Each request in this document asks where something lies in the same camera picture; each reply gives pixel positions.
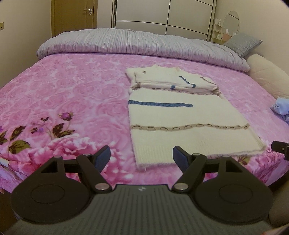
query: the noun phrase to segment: white wardrobe panel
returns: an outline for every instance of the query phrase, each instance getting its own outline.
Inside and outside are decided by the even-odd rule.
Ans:
[[[134,22],[134,21],[116,21],[116,29],[131,29],[135,31],[150,32],[154,34],[164,35],[166,34],[166,25],[145,23],[145,22]]]
[[[204,3],[207,3],[207,4],[209,4],[209,5],[213,5],[213,2],[214,2],[214,0],[199,0],[200,2],[204,2]]]
[[[117,21],[167,24],[170,0],[118,0]]]
[[[176,36],[181,36],[184,38],[195,38],[195,39],[202,39],[202,40],[207,40],[207,35],[206,34],[201,34],[192,30],[186,30],[186,29],[181,29],[173,26],[169,26],[166,30],[167,35],[176,35]]]
[[[208,34],[212,6],[196,0],[171,0],[168,25]]]

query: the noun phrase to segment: metal screw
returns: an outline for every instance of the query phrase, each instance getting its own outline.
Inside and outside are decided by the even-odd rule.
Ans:
[[[189,188],[189,186],[186,184],[186,183],[176,183],[174,185],[174,188],[177,189],[177,190],[186,190]]]
[[[100,191],[104,191],[109,189],[109,185],[107,183],[98,183],[95,188]]]

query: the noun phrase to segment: bedsheet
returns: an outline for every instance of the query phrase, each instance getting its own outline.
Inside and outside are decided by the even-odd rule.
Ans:
[[[111,185],[168,184],[181,176],[175,164],[137,169],[128,118],[129,79],[125,69],[178,66],[210,77],[268,145],[265,153],[237,157],[269,185],[288,169],[284,155],[269,148],[274,140],[289,142],[289,126],[270,106],[275,99],[242,72],[180,59],[128,54],[54,54],[25,70],[0,90],[0,189],[9,192],[55,155],[74,159],[111,148],[102,175]],[[216,174],[206,174],[205,179]],[[78,179],[77,174],[68,174]]]

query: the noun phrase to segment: purple flower print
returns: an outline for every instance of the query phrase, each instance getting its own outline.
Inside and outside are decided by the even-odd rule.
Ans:
[[[62,113],[62,114],[58,114],[58,115],[64,121],[70,121],[72,119],[73,113]]]

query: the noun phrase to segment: gray ribbed panel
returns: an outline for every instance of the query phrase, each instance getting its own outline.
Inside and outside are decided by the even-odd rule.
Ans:
[[[201,214],[189,196],[167,186],[119,185],[110,194],[94,197],[75,218],[53,225],[18,221],[5,235],[260,235],[271,229],[265,222],[233,226]]]

